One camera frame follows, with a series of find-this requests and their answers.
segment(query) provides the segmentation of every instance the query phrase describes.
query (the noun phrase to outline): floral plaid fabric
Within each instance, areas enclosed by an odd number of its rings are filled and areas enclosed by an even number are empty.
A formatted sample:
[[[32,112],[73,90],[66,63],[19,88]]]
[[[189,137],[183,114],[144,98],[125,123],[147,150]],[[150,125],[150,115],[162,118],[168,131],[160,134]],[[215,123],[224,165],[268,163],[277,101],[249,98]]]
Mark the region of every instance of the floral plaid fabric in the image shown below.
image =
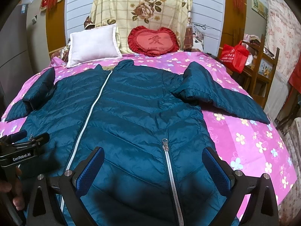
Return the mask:
[[[192,0],[94,0],[90,17],[96,27],[117,23],[121,53],[132,53],[128,35],[140,25],[153,30],[171,29],[183,49],[191,6]]]

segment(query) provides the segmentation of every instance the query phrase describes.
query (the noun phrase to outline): pink cloth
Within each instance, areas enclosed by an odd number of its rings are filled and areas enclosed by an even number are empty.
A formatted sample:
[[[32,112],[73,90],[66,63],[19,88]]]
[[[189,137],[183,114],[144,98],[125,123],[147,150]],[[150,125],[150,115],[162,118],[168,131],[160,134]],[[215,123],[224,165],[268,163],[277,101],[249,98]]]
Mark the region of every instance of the pink cloth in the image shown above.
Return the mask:
[[[242,87],[226,73],[226,69],[222,64],[203,53],[178,52],[159,57],[127,54],[121,60],[124,59],[132,59],[135,65],[155,67],[177,74],[183,74],[190,62],[196,61],[204,66],[213,79],[222,87],[247,95]],[[57,59],[55,61],[56,66],[54,66],[56,72],[55,81],[95,68],[98,64],[114,66],[121,60],[86,63],[67,69],[63,65],[64,62]],[[5,117],[12,105],[24,96],[40,74],[47,69],[42,70],[41,73],[34,75],[25,82],[17,97],[9,105],[2,116],[2,122],[0,122],[1,136],[20,130],[26,118],[7,123],[5,122]],[[233,169],[242,170],[247,176],[261,176],[263,173],[269,173],[273,181],[277,202],[280,204],[297,180],[297,176],[288,151],[275,127],[272,124],[266,125],[221,114],[218,109],[213,109],[209,106],[203,108],[203,114],[208,132],[215,143],[220,158],[228,162]],[[248,199],[249,195],[243,201],[237,214],[238,218],[245,211]]]

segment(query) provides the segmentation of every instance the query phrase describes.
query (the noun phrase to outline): metal screw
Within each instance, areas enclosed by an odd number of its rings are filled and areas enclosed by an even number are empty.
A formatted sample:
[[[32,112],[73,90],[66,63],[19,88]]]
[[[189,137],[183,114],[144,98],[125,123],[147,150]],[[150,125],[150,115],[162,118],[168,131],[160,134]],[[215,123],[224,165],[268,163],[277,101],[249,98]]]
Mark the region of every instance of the metal screw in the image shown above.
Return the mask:
[[[64,172],[65,176],[71,176],[71,174],[72,174],[71,170],[67,170],[67,171]]]
[[[270,175],[268,175],[267,173],[264,173],[264,174],[263,174],[263,177],[264,177],[265,179],[270,179]]]
[[[42,180],[44,178],[44,174],[39,174],[38,175],[38,180]]]
[[[236,170],[236,171],[235,171],[235,174],[236,174],[237,176],[242,176],[242,175],[243,175],[243,172],[242,172],[241,170]]]

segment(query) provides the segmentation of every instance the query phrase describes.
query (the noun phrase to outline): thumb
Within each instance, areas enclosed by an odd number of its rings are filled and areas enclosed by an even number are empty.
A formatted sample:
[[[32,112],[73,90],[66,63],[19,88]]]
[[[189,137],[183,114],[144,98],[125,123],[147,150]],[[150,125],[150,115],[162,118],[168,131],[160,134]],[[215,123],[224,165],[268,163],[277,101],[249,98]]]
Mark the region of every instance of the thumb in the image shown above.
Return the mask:
[[[12,185],[9,182],[0,180],[0,192],[8,193],[12,189]]]

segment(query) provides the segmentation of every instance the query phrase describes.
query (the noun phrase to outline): human hand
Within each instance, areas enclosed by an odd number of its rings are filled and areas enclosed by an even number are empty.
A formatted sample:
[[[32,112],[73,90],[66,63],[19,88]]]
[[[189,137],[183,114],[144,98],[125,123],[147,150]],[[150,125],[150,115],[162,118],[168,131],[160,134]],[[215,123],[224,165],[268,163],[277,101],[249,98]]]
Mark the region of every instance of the human hand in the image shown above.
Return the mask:
[[[16,174],[18,176],[22,175],[22,171],[19,169],[19,167],[16,167]],[[15,205],[16,209],[18,211],[24,209],[24,197],[22,193],[22,184],[19,178],[16,177],[15,185],[12,186],[9,182],[0,180],[0,192],[8,193],[12,191],[13,195],[15,196],[13,198],[13,204]]]

